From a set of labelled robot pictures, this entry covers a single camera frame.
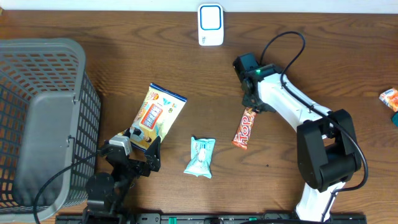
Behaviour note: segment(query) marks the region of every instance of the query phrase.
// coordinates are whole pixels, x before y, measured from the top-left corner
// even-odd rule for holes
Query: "white background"
[[[219,3],[226,12],[398,13],[398,0],[0,0],[3,9],[190,11]]]

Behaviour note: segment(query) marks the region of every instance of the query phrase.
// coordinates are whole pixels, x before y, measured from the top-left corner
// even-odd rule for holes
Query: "wood grain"
[[[160,172],[140,178],[127,196],[131,210],[254,213],[294,209],[303,180],[294,130],[278,114],[257,116],[247,151],[231,144],[243,112],[231,64],[240,54],[259,55],[276,34],[300,31],[307,48],[290,68],[290,80],[320,104],[350,112],[369,162],[366,186],[339,194],[333,211],[395,223],[398,128],[378,94],[398,87],[398,16],[226,13],[224,19],[220,47],[200,47],[197,15],[184,12],[4,11],[0,39],[68,37],[83,46],[86,71],[103,102],[100,142],[132,123],[150,82],[188,98],[162,143]],[[284,37],[266,61],[284,66],[300,44]],[[217,140],[212,179],[183,174],[192,135]],[[111,170],[103,159],[97,166]],[[362,174],[347,185],[357,184]],[[60,213],[80,213],[83,207]]]

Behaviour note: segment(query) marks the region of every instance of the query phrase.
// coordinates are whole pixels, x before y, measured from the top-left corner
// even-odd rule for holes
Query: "packaged snack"
[[[398,111],[398,91],[395,88],[389,89],[380,94],[380,100],[395,112]]]
[[[191,162],[185,169],[185,174],[193,174],[195,176],[204,175],[211,178],[210,163],[213,154],[215,139],[195,139],[191,138]]]
[[[251,108],[246,108],[244,110],[241,124],[239,125],[235,138],[232,141],[235,146],[248,149],[248,141],[250,138],[251,128],[254,124],[254,117],[256,117],[256,112]]]
[[[133,148],[145,151],[157,136],[163,141],[187,99],[151,83],[130,128],[119,133],[130,138]]]

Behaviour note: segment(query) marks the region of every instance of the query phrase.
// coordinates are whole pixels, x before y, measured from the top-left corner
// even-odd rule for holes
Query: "plastic basket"
[[[69,39],[0,40],[0,222],[33,222],[44,183],[95,153],[100,100],[82,47]],[[95,158],[55,179],[39,219],[82,203]]]

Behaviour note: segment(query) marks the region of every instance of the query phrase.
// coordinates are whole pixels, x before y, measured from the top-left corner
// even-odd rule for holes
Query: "red wrapper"
[[[238,131],[235,134],[235,138],[232,141],[232,144],[235,146],[241,147],[243,149],[248,148],[248,141],[250,138],[251,128],[254,124],[254,117],[256,113],[251,108],[246,108],[244,110],[241,124],[238,127]]]

